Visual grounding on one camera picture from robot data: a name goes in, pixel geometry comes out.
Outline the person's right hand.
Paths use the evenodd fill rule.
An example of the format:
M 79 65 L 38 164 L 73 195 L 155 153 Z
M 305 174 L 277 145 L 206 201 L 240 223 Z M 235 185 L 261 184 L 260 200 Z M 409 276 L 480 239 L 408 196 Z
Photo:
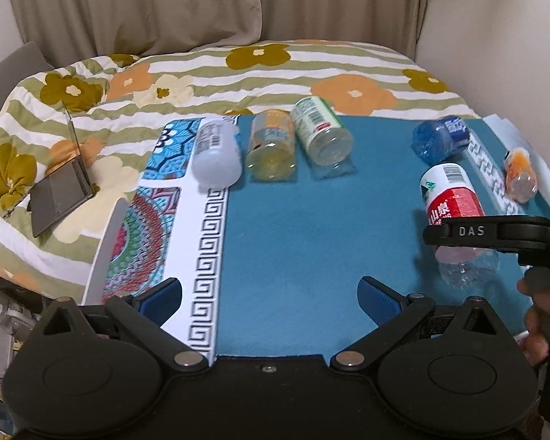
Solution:
M 525 314 L 528 336 L 521 343 L 522 352 L 534 367 L 549 355 L 549 342 L 542 331 L 542 314 L 550 312 L 550 288 L 539 291 L 532 297 L 532 308 Z

